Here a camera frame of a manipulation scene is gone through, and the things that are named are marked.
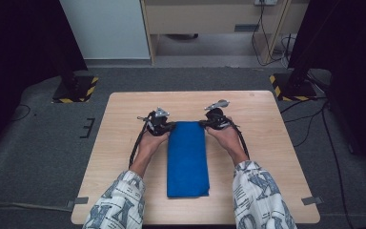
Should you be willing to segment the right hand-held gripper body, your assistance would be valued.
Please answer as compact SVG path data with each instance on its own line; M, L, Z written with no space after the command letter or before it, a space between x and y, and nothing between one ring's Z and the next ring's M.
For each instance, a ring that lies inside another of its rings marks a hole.
M230 102L225 99L220 99L212 105L205 108L206 117L207 117L207 125L208 127L214 130L223 130L228 126L232 126L235 130L237 126L234 124L232 120L226 117L222 111L222 108L228 107Z

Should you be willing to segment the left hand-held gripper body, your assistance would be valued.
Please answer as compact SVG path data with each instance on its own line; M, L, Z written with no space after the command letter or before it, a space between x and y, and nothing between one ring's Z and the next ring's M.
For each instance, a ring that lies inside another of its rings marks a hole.
M149 132L153 136L162 136L172 130L172 124L167 122L169 112L166 112L160 107L151 111L146 117L139 116L138 119L144 121L143 128L140 132L142 136L145 132Z

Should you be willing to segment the blue towel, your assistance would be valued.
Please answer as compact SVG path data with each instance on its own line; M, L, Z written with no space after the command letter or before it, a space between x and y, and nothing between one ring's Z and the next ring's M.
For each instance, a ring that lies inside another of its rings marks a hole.
M197 121L179 121L168 141L167 197L200 198L209 190L204 129Z

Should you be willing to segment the person's left hand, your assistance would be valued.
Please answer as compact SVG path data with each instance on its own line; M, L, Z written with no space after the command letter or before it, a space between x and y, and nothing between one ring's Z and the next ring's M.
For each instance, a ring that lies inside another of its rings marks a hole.
M154 136L149 132L143 134L135 161L141 166L148 165L158 147L169 138L168 134Z

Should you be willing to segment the person's right hand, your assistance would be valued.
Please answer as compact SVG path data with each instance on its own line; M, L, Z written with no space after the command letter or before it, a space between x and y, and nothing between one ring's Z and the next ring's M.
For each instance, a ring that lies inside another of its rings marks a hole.
M249 157L241 146L238 133L233 126L228 126L222 130L215 130L211 127L207 127L206 131L227 151L234 165L249 160Z

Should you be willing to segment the striped black stand base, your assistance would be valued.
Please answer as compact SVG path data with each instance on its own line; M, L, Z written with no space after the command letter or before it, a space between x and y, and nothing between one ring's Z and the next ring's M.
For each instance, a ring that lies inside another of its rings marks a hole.
M292 77L290 73L274 73L269 79L279 101L316 100L312 84L305 79Z
M73 103L87 102L94 92L98 78L95 76L76 76L76 84L67 86L61 82L56 89L53 97L53 103Z

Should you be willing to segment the light wooden desk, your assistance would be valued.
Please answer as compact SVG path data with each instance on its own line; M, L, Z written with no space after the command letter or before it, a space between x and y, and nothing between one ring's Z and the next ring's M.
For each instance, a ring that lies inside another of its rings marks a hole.
M150 55L160 34L252 32L261 62L273 60L282 34L296 34L311 0L278 0L255 6L254 0L140 0Z

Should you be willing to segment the white panel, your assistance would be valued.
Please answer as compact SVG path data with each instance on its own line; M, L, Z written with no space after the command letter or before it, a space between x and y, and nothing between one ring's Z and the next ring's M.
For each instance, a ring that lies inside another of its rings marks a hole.
M85 59L149 59L140 0L60 0Z

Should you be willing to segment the grey tape piece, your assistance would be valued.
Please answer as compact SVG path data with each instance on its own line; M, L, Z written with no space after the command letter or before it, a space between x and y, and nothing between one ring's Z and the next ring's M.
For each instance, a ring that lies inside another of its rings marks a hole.
M308 197L303 198L301 201L304 205L311 205L311 204L318 205L324 202L324 200L321 197Z
M67 201L67 208L73 208L77 204L87 204L89 197L75 198L74 200Z

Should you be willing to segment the dark curtain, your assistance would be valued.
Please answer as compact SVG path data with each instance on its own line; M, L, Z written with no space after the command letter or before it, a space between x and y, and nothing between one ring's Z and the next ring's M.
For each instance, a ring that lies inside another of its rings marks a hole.
M310 69L332 74L329 96L366 156L366 0L310 0L290 67L292 89Z
M0 0L0 135L28 86L87 68L60 0Z

